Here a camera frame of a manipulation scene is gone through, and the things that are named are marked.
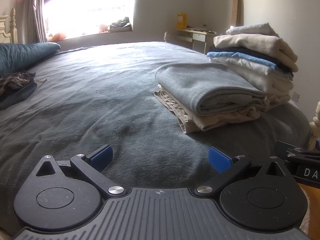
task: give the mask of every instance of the headboard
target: headboard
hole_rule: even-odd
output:
[[[4,22],[8,16],[0,16],[0,43],[18,43],[15,15],[16,10],[12,8],[10,12],[9,33],[6,33],[4,30]]]

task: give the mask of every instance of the ribbed rubber surface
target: ribbed rubber surface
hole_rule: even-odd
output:
[[[188,189],[133,188],[122,198],[109,199],[91,222],[62,234],[23,230],[16,240],[297,240],[309,239],[298,229],[261,234],[239,228],[220,214],[210,199]]]

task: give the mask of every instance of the bed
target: bed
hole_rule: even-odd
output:
[[[14,43],[14,9],[9,33],[5,18],[0,17],[0,42]],[[210,146],[254,160],[273,155],[277,140],[314,147],[318,119],[311,130],[291,103],[256,121],[183,134],[176,117],[153,95],[155,70],[178,62],[208,59],[167,42],[142,42],[77,49],[34,66],[36,78],[47,82],[0,112],[0,227],[10,234],[20,229],[12,202],[44,155],[67,160],[110,144],[114,158],[103,174],[120,185],[194,188],[217,174],[207,161]]]

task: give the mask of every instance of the blue gripper pad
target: blue gripper pad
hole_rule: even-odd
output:
[[[320,151],[320,140],[316,141],[316,149]]]
[[[104,145],[88,155],[87,158],[90,159],[90,166],[95,168],[97,171],[102,172],[112,161],[112,147],[110,145]]]
[[[208,159],[212,167],[214,167],[219,173],[224,172],[233,164],[232,158],[218,151],[214,147],[209,148]]]

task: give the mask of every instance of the electrical outlet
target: electrical outlet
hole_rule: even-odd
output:
[[[299,98],[300,98],[300,95],[298,93],[296,93],[296,92],[293,92],[291,99],[293,101],[295,101],[296,103],[298,103]]]

